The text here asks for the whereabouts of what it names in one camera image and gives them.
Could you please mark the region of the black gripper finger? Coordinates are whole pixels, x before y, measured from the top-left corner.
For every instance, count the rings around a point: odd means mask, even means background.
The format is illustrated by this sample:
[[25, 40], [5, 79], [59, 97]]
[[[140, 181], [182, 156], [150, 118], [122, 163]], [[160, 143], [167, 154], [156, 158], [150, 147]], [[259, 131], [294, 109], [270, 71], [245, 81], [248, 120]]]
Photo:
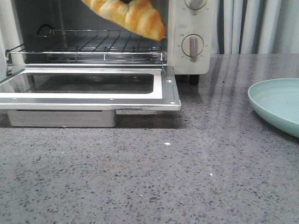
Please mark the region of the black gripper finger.
[[120, 0], [122, 2], [124, 2], [125, 4], [129, 4], [132, 0]]

